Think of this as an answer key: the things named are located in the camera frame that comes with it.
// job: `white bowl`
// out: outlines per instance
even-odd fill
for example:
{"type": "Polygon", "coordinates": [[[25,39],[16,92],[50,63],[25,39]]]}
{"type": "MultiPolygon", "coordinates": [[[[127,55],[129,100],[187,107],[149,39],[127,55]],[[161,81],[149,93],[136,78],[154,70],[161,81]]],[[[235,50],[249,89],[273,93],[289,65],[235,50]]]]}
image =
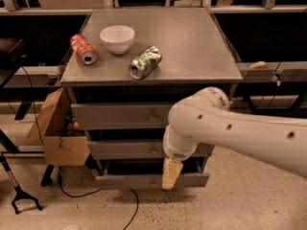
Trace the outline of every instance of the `white bowl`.
{"type": "Polygon", "coordinates": [[[111,26],[100,32],[103,44],[114,54],[124,54],[134,41],[134,29],[128,26],[111,26]]]}

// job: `red can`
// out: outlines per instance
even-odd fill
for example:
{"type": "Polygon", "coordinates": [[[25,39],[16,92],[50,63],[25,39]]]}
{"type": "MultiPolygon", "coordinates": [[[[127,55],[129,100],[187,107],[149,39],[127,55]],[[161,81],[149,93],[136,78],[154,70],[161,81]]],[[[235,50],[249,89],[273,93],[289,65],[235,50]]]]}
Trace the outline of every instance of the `red can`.
{"type": "Polygon", "coordinates": [[[70,38],[70,45],[77,57],[84,64],[89,65],[96,60],[95,49],[89,44],[81,34],[75,34],[70,38]]]}

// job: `green can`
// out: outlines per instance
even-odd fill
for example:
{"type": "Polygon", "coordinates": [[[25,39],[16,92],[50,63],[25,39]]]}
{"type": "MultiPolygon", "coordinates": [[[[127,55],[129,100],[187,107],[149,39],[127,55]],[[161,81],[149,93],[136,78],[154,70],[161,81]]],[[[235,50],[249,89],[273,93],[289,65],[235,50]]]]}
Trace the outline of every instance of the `green can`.
{"type": "Polygon", "coordinates": [[[161,60],[161,52],[155,46],[149,47],[132,60],[129,65],[130,74],[137,80],[145,78],[161,60]]]}

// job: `soda can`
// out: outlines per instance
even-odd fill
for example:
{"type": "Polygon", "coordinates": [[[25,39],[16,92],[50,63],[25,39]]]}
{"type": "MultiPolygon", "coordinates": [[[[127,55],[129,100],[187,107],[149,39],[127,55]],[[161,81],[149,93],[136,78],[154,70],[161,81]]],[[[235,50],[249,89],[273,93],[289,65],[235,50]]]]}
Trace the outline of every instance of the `soda can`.
{"type": "Polygon", "coordinates": [[[70,38],[70,45],[80,61],[89,65],[96,60],[96,52],[86,38],[81,34],[75,34],[70,38]]]}
{"type": "Polygon", "coordinates": [[[160,51],[155,46],[149,47],[132,60],[129,65],[130,74],[137,80],[145,78],[161,60],[162,55],[160,51]]]}

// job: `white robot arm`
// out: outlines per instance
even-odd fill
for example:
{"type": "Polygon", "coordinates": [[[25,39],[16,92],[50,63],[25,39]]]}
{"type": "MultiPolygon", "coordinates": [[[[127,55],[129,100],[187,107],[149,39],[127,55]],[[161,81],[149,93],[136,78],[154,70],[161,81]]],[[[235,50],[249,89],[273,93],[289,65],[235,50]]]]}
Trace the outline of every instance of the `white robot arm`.
{"type": "Polygon", "coordinates": [[[307,119],[240,114],[229,111],[219,88],[208,87],[176,103],[169,113],[163,148],[162,187],[171,189],[198,143],[238,151],[307,177],[307,119]]]}

